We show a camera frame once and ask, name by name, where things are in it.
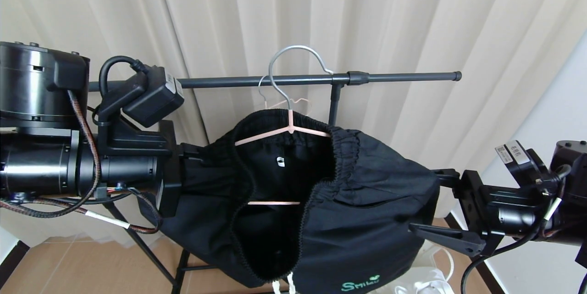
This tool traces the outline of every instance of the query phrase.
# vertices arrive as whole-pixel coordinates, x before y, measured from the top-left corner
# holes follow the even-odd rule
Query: black jacket
[[[288,124],[287,110],[247,116],[186,161],[177,215],[161,231],[248,287],[293,271],[302,294],[364,294],[402,275],[423,243],[408,224],[432,222],[434,173],[361,131],[297,113],[294,123],[331,138],[281,133],[235,146]],[[247,204],[257,200],[301,204]]]

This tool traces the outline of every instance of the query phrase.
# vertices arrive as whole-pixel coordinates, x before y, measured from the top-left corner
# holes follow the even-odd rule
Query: clothing rack
[[[342,74],[332,75],[287,75],[287,76],[275,76],[275,83],[277,85],[319,85],[319,84],[330,84],[331,89],[331,105],[328,116],[328,124],[335,125],[336,115],[338,112],[338,102],[340,100],[340,91],[345,85],[363,85],[365,83],[377,83],[377,82],[413,82],[413,81],[459,81],[462,78],[462,74],[459,71],[455,72],[427,72],[427,73],[414,73],[414,74],[369,74],[361,71],[349,71]],[[264,79],[261,83],[261,76],[245,76],[245,77],[218,77],[218,78],[181,78],[179,79],[182,83],[183,89],[207,89],[207,88],[235,88],[235,87],[256,87],[259,84],[261,86],[270,85],[269,79]],[[122,85],[124,81],[109,81],[109,89],[115,89]],[[98,82],[89,83],[89,91],[99,91]],[[120,210],[116,208],[113,202],[106,202],[103,204],[104,207],[120,221],[126,222],[125,217],[122,215]],[[187,250],[182,251],[180,256],[180,262],[176,269],[176,276],[165,268],[165,266],[159,261],[157,256],[153,253],[151,248],[145,244],[140,236],[127,229],[126,232],[136,242],[137,246],[149,257],[151,262],[163,273],[167,280],[172,284],[172,294],[180,294],[182,291],[183,280],[186,271],[197,271],[216,269],[212,265],[203,266],[188,266],[187,262],[189,259],[189,252]],[[273,294],[273,292],[264,292],[259,294]]]

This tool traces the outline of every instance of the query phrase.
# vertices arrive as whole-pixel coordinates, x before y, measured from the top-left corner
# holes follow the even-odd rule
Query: green logo
[[[350,290],[354,290],[357,288],[364,288],[364,287],[378,283],[379,277],[380,277],[379,275],[375,275],[375,276],[369,277],[369,281],[361,282],[361,283],[346,282],[346,283],[342,284],[342,288],[340,290],[342,290],[343,292],[348,292]]]

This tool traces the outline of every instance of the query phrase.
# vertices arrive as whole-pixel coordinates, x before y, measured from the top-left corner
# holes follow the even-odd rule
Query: white bag
[[[423,249],[404,275],[369,294],[454,294],[448,283],[454,271],[454,260],[449,251],[428,241]],[[440,250],[449,256],[448,277],[444,277],[434,261],[434,254]]]

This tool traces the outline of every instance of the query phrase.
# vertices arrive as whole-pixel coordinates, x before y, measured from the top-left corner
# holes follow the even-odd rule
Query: beige curtain
[[[482,171],[511,137],[587,28],[587,0],[1,0],[0,37],[78,51],[92,80],[112,55],[165,66],[182,77],[264,75],[273,54],[309,45],[335,72],[463,71],[461,82],[346,87],[338,125],[361,129],[428,168]],[[319,74],[291,51],[276,73]],[[111,79],[128,77],[115,67]],[[329,86],[287,87],[326,121]],[[270,103],[279,102],[264,88]],[[253,88],[198,89],[173,114],[180,141],[206,144],[263,107]],[[93,94],[90,103],[97,104]],[[301,112],[310,107],[303,104]],[[120,202],[137,222],[136,202]],[[454,206],[448,190],[437,216]],[[81,215],[31,220],[0,211],[0,225],[28,244],[86,232],[128,238]]]

